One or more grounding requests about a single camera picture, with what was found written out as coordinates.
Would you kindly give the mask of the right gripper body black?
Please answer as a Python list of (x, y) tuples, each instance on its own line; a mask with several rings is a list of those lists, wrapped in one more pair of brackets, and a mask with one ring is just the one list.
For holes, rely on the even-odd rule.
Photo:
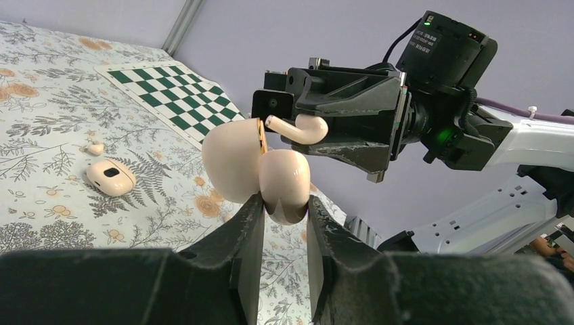
[(399, 94), (397, 97), (397, 105), (395, 107), (395, 117), (393, 119), (393, 124), (391, 128), (391, 140), (389, 149), (389, 160), (395, 161), (401, 152), (401, 143), (404, 132), (404, 122), (407, 110), (409, 108), (411, 95), (409, 93), (408, 86), (406, 85), (405, 72), (400, 72), (394, 67), (378, 67), (377, 71), (381, 71), (387, 74), (388, 77), (398, 77), (399, 78)]

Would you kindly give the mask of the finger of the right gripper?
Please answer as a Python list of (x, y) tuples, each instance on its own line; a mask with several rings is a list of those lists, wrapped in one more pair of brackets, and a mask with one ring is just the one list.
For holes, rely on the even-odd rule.
[(281, 141), (302, 154), (332, 158), (366, 173), (385, 172), (391, 161), (390, 146), (378, 142), (336, 142), (331, 139), (318, 144), (302, 145), (289, 139)]
[(311, 58), (306, 67), (268, 71), (263, 84), (263, 116), (274, 115), (284, 121), (294, 121), (298, 114), (325, 119), (364, 116), (392, 123), (399, 78), (388, 77), (377, 71), (378, 67), (394, 66), (379, 62), (367, 68), (348, 68)]

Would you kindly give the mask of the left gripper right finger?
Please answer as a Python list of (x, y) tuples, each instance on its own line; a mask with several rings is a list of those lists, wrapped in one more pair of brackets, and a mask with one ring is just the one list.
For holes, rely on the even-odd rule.
[(314, 324), (573, 323), (573, 289), (543, 259), (380, 252), (308, 206)]

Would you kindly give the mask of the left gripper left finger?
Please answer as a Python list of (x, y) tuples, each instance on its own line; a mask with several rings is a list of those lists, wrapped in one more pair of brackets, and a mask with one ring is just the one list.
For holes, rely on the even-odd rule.
[(1, 256), (2, 324), (255, 324), (264, 204), (169, 248), (16, 251)]

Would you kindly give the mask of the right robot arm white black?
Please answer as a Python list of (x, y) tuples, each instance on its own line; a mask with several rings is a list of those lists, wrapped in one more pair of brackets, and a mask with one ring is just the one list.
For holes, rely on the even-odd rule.
[(252, 116), (289, 126), (304, 115), (323, 118), (328, 133), (319, 142), (291, 135), (283, 141), (357, 167), (374, 183), (416, 142), (426, 147), (425, 162), (440, 160), (453, 170), (518, 165), (496, 191), (398, 233), (380, 251), (515, 253), (556, 232), (573, 215), (573, 112), (538, 114), (479, 98), (476, 84), (498, 44), (462, 22), (427, 11), (402, 37), (407, 45), (396, 64), (384, 58), (345, 68), (311, 58), (305, 68), (266, 72)]

